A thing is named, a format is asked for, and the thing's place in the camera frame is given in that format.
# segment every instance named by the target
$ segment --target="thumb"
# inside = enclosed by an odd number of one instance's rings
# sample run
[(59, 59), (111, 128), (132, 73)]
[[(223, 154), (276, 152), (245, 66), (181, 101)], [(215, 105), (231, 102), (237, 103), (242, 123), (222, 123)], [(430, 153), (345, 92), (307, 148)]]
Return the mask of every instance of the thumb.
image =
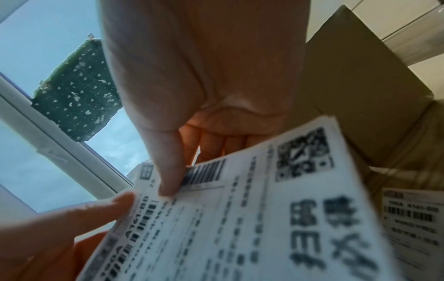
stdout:
[(160, 175), (159, 195), (173, 195), (185, 174), (184, 147), (179, 131), (144, 129), (141, 135)]
[(0, 259), (26, 258), (42, 250), (73, 242), (76, 236), (121, 217), (131, 208), (134, 198), (133, 192), (124, 192), (111, 199), (43, 213), (15, 224), (0, 225)]

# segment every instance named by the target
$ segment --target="window glass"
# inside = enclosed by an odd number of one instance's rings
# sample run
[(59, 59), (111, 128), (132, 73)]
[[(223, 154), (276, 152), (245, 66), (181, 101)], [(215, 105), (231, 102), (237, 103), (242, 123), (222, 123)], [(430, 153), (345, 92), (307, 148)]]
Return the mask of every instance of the window glass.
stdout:
[[(101, 38), (95, 1), (29, 0), (0, 24), (0, 72), (32, 97), (89, 33)], [(123, 175), (149, 158), (123, 109), (87, 145)]]
[(96, 200), (0, 121), (0, 185), (36, 212)]

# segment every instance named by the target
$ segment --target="green sheet with white spots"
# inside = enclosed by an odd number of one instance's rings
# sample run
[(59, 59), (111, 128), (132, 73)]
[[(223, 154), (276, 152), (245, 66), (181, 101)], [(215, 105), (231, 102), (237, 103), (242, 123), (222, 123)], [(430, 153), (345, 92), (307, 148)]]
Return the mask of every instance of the green sheet with white spots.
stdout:
[(122, 108), (102, 41), (85, 41), (54, 70), (35, 91), (32, 107), (74, 141), (87, 141), (100, 131)]

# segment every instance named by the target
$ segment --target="blue sky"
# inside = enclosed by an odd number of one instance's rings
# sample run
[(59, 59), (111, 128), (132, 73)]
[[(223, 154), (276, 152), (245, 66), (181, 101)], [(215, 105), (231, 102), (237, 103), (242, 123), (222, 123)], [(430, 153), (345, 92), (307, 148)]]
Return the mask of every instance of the blue sky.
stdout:
[[(101, 38), (95, 1), (29, 0), (0, 24), (0, 71), (32, 96), (88, 33)], [(1, 120), (0, 136), (0, 184), (34, 210), (94, 200)], [(87, 144), (124, 175), (149, 158), (123, 109)]]

